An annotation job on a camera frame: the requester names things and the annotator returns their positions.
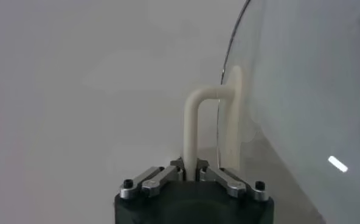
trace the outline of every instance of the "white u-shaped object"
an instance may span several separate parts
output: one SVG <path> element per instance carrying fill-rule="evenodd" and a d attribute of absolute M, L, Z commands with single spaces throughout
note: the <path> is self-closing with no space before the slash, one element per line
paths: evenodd
<path fill-rule="evenodd" d="M 240 139 L 238 129 L 243 102 L 243 73 L 235 66 L 225 85 L 201 87 L 188 96 L 184 106 L 184 151 L 183 160 L 188 181 L 195 180 L 198 157 L 198 109 L 206 99 L 226 100 L 226 140 L 222 165 L 239 168 Z"/>

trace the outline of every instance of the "black screw head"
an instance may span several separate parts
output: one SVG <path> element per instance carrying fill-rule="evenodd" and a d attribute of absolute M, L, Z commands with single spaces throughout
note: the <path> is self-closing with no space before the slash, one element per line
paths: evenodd
<path fill-rule="evenodd" d="M 265 191 L 265 183 L 262 181 L 255 182 L 255 189 L 258 191 Z"/>
<path fill-rule="evenodd" d="M 133 180 L 132 179 L 125 179 L 125 181 L 123 182 L 123 187 L 125 189 L 130 189 L 133 187 Z"/>

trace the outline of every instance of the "curved glass surface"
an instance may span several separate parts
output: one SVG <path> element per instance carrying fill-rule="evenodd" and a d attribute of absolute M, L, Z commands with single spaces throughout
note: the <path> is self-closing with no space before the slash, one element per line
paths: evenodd
<path fill-rule="evenodd" d="M 276 223 L 360 223 L 360 0 L 251 0 L 225 62 L 245 72 L 240 173 Z M 224 150 L 220 104 L 218 147 Z"/>

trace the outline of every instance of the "silver metal bracket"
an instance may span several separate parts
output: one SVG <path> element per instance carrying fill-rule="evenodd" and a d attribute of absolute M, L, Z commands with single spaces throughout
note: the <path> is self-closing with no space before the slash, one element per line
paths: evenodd
<path fill-rule="evenodd" d="M 240 177 L 238 177 L 237 171 L 235 171 L 234 169 L 227 168 L 227 169 L 224 169 L 223 172 L 228 174 L 230 177 L 245 183 L 245 181 L 243 181 Z M 257 181 L 254 186 L 250 186 L 250 185 L 248 185 L 248 186 L 249 187 L 248 187 L 247 194 L 249 194 L 251 196 L 251 198 L 253 198 L 255 201 L 263 202 L 263 201 L 269 200 L 269 195 L 268 195 L 268 192 L 266 191 L 264 182 Z"/>
<path fill-rule="evenodd" d="M 142 183 L 142 190 L 146 192 L 149 197 L 154 197 L 160 194 L 161 188 L 168 181 L 178 181 L 178 180 L 179 180 L 178 167 L 168 166 L 152 179 L 145 180 Z"/>
<path fill-rule="evenodd" d="M 138 177 L 133 179 L 132 181 L 130 180 L 129 182 L 130 186 L 125 186 L 125 184 L 122 184 L 120 186 L 120 192 L 119 192 L 120 197 L 122 199 L 135 198 L 141 190 L 142 182 L 154 177 L 155 175 L 160 173 L 160 171 L 161 170 L 159 167 L 151 167 L 148 170 L 146 170 L 144 173 L 140 174 Z"/>
<path fill-rule="evenodd" d="M 200 181 L 216 181 L 232 197 L 238 198 L 246 193 L 246 184 L 244 182 L 235 180 L 220 169 L 207 167 L 205 170 L 201 169 L 199 174 Z"/>

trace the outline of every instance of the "white wall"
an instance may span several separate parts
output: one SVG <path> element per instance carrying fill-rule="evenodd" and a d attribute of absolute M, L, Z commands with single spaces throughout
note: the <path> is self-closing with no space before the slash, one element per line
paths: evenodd
<path fill-rule="evenodd" d="M 181 154 L 186 95 L 219 82 L 242 4 L 0 0 L 0 223 L 112 223 L 122 180 Z"/>

